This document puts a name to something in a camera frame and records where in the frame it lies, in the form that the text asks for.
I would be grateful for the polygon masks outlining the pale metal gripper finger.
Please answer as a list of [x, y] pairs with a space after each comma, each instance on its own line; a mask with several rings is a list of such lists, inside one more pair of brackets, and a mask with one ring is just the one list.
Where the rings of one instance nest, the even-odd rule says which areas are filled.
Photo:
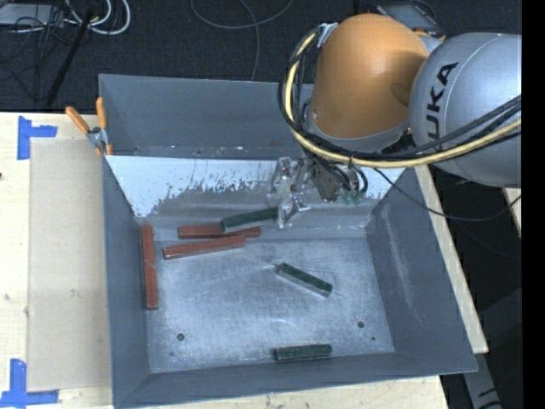
[[267, 191], [268, 207], [279, 207], [290, 201], [294, 180], [291, 164], [290, 157], [282, 157], [277, 161]]
[[302, 193], [291, 193], [280, 199], [278, 204], [277, 225], [280, 229], [288, 227], [300, 214], [311, 210]]

